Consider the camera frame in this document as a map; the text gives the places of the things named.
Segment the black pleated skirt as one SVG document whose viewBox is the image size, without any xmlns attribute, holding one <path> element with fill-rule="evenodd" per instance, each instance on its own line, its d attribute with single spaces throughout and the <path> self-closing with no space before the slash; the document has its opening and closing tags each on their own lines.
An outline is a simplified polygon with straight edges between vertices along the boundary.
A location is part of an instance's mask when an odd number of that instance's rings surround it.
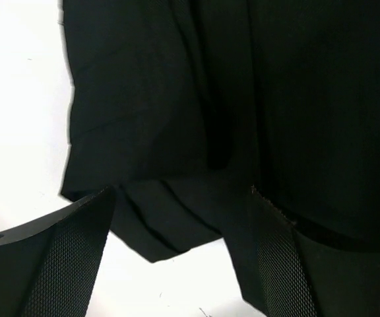
<svg viewBox="0 0 380 317">
<path fill-rule="evenodd" d="M 265 314 L 251 187 L 295 222 L 321 316 L 380 316 L 380 1 L 63 1 L 61 195 L 111 185 L 150 262 L 223 238 Z"/>
</svg>

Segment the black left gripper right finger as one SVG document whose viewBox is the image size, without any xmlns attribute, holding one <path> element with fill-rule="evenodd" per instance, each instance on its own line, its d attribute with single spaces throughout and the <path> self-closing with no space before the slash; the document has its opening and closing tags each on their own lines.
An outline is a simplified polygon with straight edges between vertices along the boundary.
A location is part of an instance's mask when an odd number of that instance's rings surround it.
<svg viewBox="0 0 380 317">
<path fill-rule="evenodd" d="M 267 316 L 321 316 L 295 222 L 251 187 L 253 235 Z"/>
</svg>

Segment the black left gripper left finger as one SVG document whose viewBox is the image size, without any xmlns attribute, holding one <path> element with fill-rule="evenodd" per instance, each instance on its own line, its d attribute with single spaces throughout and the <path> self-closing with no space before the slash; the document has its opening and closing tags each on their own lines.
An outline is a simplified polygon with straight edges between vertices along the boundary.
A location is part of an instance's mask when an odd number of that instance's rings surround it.
<svg viewBox="0 0 380 317">
<path fill-rule="evenodd" d="M 104 188 L 0 232 L 0 317 L 85 316 L 115 207 Z"/>
</svg>

